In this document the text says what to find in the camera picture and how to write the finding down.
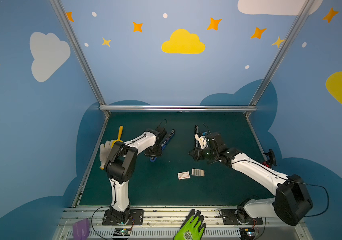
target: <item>black mounting plate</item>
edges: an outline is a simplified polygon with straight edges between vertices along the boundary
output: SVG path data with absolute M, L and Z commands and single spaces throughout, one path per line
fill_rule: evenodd
M 236 215 L 236 210 L 237 209 L 221 209 L 221 215 L 223 219 L 223 224 L 224 225 L 241 225 L 240 222 L 237 220 L 237 215 Z M 263 224 L 263 220 L 261 218 L 255 218 L 256 224 L 261 225 Z M 254 221 L 252 218 L 248 217 L 246 218 L 246 222 L 248 222 L 246 225 L 253 225 Z
M 107 209 L 104 212 L 104 217 L 103 217 L 103 225 L 106 226 L 117 226 L 119 225 L 116 222 L 116 218 L 112 217 L 111 212 L 109 211 L 109 209 Z M 125 224 L 125 226 L 131 226 L 132 225 L 132 218 L 135 219 L 135 225 L 143 225 L 143 213 L 144 210 L 143 209 L 130 209 L 129 211 L 129 215 L 130 218 L 128 218 L 128 222 Z

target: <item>green glove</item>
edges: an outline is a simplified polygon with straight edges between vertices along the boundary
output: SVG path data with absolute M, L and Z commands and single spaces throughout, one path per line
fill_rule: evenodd
M 192 209 L 174 240 L 200 240 L 206 229 L 206 224 L 203 221 L 204 216 L 200 215 L 200 211 L 196 211 L 195 214 L 195 209 Z

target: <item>dark green table surface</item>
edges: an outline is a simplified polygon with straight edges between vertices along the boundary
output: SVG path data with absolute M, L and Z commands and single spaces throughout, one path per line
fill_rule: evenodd
M 254 136 L 243 113 L 112 113 L 102 142 L 117 139 L 119 126 L 123 126 L 122 141 L 141 135 L 147 128 L 155 129 L 167 119 L 167 132 L 176 133 L 163 155 L 150 162 L 142 152 L 137 157 L 135 171 L 129 180 L 131 205 L 237 205 L 256 195 L 273 195 L 262 185 L 225 165 L 206 160 L 196 162 L 188 155 L 194 145 L 194 127 L 222 134 L 228 147 L 235 147 L 256 161 L 262 162 Z M 99 169 L 99 152 L 85 186 L 80 205 L 109 205 L 112 201 L 111 184 L 104 170 Z M 191 176 L 178 180 L 178 172 L 203 169 L 205 177 Z

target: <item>purple dustpan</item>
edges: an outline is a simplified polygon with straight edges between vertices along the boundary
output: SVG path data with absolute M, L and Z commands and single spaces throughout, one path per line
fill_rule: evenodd
M 89 234 L 88 218 L 78 221 L 72 225 L 74 240 L 86 240 Z

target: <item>glove logo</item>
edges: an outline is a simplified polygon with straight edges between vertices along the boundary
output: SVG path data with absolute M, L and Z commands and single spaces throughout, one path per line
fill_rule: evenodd
M 186 231 L 184 234 L 183 234 L 183 237 L 185 240 L 193 240 L 193 235 L 190 231 Z

